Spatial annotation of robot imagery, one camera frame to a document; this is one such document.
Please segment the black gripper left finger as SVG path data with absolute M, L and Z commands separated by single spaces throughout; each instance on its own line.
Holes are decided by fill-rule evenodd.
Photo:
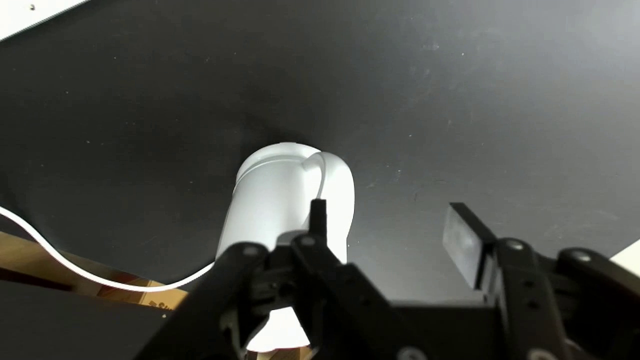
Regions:
M 230 247 L 136 360 L 241 360 L 269 313 L 284 309 L 318 360 L 394 359 L 394 341 L 374 322 L 390 314 L 387 303 L 329 254 L 326 203 L 311 200 L 308 228 L 273 251 Z

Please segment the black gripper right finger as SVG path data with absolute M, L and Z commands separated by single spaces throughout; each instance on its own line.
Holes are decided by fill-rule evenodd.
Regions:
M 640 279 L 587 248 L 545 258 L 451 203 L 441 240 L 497 313 L 508 360 L 640 360 Z

